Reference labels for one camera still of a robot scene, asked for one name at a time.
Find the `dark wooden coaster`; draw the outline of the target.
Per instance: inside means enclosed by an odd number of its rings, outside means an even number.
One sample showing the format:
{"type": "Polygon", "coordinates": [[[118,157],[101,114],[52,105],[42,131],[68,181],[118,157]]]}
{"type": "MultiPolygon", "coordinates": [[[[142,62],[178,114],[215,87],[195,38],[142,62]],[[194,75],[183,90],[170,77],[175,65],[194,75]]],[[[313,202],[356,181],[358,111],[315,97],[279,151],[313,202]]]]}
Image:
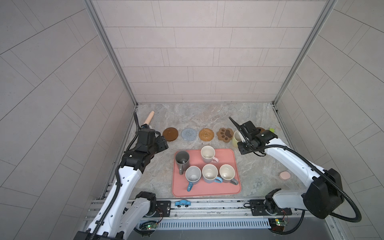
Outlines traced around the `dark wooden coaster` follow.
{"type": "Polygon", "coordinates": [[[167,142],[172,142],[178,138],[179,132],[176,128],[170,127],[163,131],[163,136],[167,142]]]}
{"type": "Polygon", "coordinates": [[[261,128],[261,127],[257,127],[257,129],[258,129],[261,133],[265,131],[265,129],[264,129],[264,128],[261,128]]]}

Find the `cork paw coaster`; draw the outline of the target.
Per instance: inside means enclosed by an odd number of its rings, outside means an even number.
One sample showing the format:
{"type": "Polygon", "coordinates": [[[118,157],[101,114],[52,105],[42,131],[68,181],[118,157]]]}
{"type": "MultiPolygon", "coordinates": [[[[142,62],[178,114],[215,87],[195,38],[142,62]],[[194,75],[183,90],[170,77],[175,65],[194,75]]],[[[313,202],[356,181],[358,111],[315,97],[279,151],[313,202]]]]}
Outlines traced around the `cork paw coaster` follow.
{"type": "Polygon", "coordinates": [[[225,143],[228,143],[232,140],[234,136],[234,131],[229,128],[220,128],[219,131],[216,133],[219,141],[223,141],[225,143]]]}

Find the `blue woven coaster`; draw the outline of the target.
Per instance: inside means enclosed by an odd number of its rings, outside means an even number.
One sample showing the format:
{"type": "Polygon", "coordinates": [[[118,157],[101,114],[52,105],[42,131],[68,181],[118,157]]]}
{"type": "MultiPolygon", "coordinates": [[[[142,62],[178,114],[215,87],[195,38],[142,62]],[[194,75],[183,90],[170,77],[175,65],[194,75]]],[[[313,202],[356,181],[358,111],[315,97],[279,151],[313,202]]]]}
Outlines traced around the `blue woven coaster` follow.
{"type": "Polygon", "coordinates": [[[181,136],[183,140],[191,142],[197,138],[197,132],[192,128],[186,128],[182,131],[181,136]]]}

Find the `teal handled mug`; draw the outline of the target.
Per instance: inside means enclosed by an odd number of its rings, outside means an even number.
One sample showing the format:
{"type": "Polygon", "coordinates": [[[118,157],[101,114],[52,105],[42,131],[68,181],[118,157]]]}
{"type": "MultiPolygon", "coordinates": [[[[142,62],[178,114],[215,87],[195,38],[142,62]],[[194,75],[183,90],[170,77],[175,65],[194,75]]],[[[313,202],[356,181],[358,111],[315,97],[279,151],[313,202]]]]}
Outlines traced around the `teal handled mug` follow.
{"type": "Polygon", "coordinates": [[[236,171],[231,165],[222,165],[219,173],[220,177],[223,179],[223,183],[231,183],[236,186],[239,184],[238,180],[235,179],[236,171]]]}

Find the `white mug pink handle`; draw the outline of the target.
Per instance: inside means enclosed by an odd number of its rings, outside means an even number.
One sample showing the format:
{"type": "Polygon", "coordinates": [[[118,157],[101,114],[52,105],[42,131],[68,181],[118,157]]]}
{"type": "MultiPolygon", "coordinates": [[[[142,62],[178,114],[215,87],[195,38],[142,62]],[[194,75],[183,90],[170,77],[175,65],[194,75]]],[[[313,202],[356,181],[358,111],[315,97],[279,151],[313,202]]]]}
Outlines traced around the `white mug pink handle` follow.
{"type": "Polygon", "coordinates": [[[211,162],[218,163],[219,159],[215,157],[216,151],[213,147],[211,146],[204,146],[201,149],[201,156],[206,164],[210,164],[211,162]]]}

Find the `rattan woven coaster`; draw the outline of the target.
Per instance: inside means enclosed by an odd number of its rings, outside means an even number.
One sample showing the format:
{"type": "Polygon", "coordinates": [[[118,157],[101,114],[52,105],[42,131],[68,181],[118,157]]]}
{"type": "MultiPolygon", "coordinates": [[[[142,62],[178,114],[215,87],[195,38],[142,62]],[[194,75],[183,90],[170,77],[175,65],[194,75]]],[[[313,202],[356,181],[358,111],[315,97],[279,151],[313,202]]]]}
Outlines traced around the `rattan woven coaster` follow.
{"type": "Polygon", "coordinates": [[[199,138],[204,142],[210,142],[214,138],[213,130],[204,128],[199,132],[199,138]]]}

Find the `green mug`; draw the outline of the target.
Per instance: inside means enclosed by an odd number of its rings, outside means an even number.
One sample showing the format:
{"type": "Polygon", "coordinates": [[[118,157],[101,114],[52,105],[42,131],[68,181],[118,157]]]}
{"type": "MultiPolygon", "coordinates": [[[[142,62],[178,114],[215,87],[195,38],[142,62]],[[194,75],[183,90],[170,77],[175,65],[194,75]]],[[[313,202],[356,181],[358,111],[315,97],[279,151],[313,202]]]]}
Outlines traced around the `green mug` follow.
{"type": "Polygon", "coordinates": [[[242,136],[242,134],[241,134],[238,130],[236,130],[236,131],[234,132],[234,136],[233,136],[233,138],[232,138],[232,144],[233,144],[233,146],[234,146],[235,148],[237,148],[237,147],[238,147],[238,143],[244,143],[244,142],[245,142],[244,137],[242,136]]]}

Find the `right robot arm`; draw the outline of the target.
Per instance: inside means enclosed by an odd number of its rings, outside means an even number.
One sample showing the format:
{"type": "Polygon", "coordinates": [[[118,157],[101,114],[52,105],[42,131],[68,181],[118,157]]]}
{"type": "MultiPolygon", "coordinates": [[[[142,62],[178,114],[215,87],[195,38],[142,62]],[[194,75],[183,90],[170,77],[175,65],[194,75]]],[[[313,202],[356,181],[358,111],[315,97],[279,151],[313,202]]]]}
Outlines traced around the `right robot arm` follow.
{"type": "Polygon", "coordinates": [[[242,155],[269,155],[287,167],[303,182],[304,191],[275,189],[265,196],[265,209],[270,215],[279,209],[308,211],[319,219],[332,216],[358,223],[362,214],[354,201],[343,190],[341,175],[334,169],[326,170],[307,160],[286,145],[275,133],[259,128],[248,121],[239,125],[232,120],[243,139],[238,143],[242,155]]]}

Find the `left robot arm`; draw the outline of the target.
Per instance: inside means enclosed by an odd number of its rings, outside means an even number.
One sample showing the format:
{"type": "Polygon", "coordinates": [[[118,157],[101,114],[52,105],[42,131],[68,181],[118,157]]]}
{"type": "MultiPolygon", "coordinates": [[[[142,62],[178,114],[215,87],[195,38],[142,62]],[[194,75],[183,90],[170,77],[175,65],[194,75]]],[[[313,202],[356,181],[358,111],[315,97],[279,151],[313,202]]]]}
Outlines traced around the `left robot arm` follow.
{"type": "Polygon", "coordinates": [[[133,204],[126,207],[147,165],[155,154],[168,149],[165,137],[150,128],[154,114],[150,112],[144,124],[137,126],[134,139],[115,169],[116,181],[111,192],[88,229],[76,233],[76,240],[125,240],[144,216],[156,212],[156,195],[150,192],[140,192],[133,204]]]}

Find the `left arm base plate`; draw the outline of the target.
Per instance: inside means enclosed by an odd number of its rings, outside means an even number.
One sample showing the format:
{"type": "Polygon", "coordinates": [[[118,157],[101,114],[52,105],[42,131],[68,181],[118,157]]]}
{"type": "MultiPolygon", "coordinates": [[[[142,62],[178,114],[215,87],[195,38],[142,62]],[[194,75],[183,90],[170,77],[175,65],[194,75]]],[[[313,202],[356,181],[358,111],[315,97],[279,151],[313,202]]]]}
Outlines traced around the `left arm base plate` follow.
{"type": "Polygon", "coordinates": [[[152,215],[146,215],[145,218],[169,217],[171,212],[170,201],[157,201],[156,210],[152,215]]]}

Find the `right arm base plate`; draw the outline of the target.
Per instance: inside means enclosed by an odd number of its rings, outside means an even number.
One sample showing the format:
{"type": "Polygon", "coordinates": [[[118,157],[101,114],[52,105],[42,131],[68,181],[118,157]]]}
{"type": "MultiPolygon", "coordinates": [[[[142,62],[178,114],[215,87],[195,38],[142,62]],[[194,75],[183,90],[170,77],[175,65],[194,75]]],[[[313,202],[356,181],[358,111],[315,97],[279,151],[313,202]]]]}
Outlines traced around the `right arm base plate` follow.
{"type": "Polygon", "coordinates": [[[253,216],[283,216],[292,215],[290,208],[281,209],[276,204],[271,204],[266,200],[249,200],[248,203],[244,204],[251,209],[253,216]]]}

